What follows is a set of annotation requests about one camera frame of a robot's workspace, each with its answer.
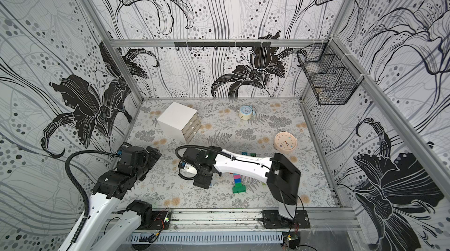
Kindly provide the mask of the long green lego brick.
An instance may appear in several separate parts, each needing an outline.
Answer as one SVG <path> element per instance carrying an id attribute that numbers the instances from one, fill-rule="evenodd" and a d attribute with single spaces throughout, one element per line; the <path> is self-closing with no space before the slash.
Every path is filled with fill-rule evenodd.
<path id="1" fill-rule="evenodd" d="M 232 188 L 233 194 L 246 192 L 246 186 L 241 183 L 236 183 Z"/>

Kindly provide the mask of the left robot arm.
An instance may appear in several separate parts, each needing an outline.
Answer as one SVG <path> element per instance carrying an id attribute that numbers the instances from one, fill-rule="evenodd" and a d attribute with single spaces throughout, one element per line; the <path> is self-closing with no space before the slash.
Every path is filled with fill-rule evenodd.
<path id="1" fill-rule="evenodd" d="M 65 161 L 66 174 L 82 196 L 84 210 L 69 235 L 60 246 L 61 251 L 115 251 L 134 231 L 156 226 L 165 227 L 164 219 L 154 214 L 152 205 L 133 200 L 126 207 L 117 223 L 103 236 L 99 233 L 109 216 L 135 185 L 145 180 L 146 175 L 161 158 L 161 152 L 125 144 L 114 157 L 119 159 L 116 168 L 101 175 L 92 194 L 78 182 L 71 171 L 71 161 L 85 154 L 103 155 L 99 150 L 83 150 L 70 155 Z"/>

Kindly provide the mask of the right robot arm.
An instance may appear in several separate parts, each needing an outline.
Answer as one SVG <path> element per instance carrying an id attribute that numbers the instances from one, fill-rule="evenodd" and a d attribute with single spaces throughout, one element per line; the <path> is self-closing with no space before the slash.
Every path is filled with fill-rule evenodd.
<path id="1" fill-rule="evenodd" d="M 238 174 L 267 185 L 279 202 L 278 214 L 295 221 L 301 172 L 281 153 L 272 157 L 251 157 L 214 146 L 183 145 L 175 149 L 180 160 L 178 176 L 208 189 L 215 174 Z"/>

